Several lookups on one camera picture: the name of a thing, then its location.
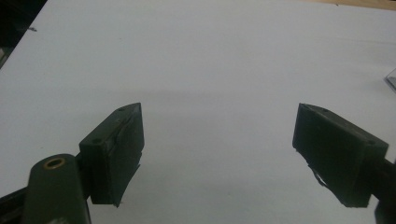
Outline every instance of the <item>screw hole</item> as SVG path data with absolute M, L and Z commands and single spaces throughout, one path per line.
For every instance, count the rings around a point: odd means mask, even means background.
M 53 170 L 63 166 L 65 162 L 66 160 L 64 158 L 54 158 L 44 163 L 44 168 L 47 170 Z

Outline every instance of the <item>white tabletop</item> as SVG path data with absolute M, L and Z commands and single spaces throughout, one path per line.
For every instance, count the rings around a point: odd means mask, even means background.
M 396 12 L 296 1 L 48 1 L 0 71 L 0 195 L 141 102 L 142 166 L 92 223 L 375 223 L 291 146 L 299 103 L 396 158 Z

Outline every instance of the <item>white table surface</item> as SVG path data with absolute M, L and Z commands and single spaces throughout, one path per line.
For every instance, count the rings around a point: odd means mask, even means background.
M 375 223 L 291 146 L 300 102 L 390 144 L 396 12 L 296 1 L 49 0 L 0 71 L 0 195 L 141 102 L 146 146 L 92 223 Z

